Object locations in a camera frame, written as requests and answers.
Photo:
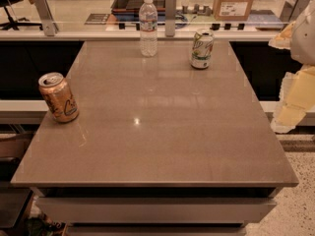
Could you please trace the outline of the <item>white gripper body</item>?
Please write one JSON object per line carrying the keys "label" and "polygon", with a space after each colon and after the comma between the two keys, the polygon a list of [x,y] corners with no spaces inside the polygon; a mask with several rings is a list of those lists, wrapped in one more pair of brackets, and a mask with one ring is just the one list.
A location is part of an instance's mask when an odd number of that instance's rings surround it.
{"label": "white gripper body", "polygon": [[301,64],[315,64],[315,1],[298,16],[292,29],[291,58]]}

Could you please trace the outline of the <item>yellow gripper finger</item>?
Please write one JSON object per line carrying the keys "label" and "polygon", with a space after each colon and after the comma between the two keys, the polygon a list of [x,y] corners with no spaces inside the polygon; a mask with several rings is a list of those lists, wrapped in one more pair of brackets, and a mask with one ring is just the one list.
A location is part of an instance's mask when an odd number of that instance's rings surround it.
{"label": "yellow gripper finger", "polygon": [[276,49],[290,50],[290,42],[295,22],[288,24],[279,34],[269,41],[269,45]]}
{"label": "yellow gripper finger", "polygon": [[286,72],[280,90],[280,101],[273,113],[271,128],[285,134],[293,130],[315,105],[315,67],[303,65],[294,73]]}

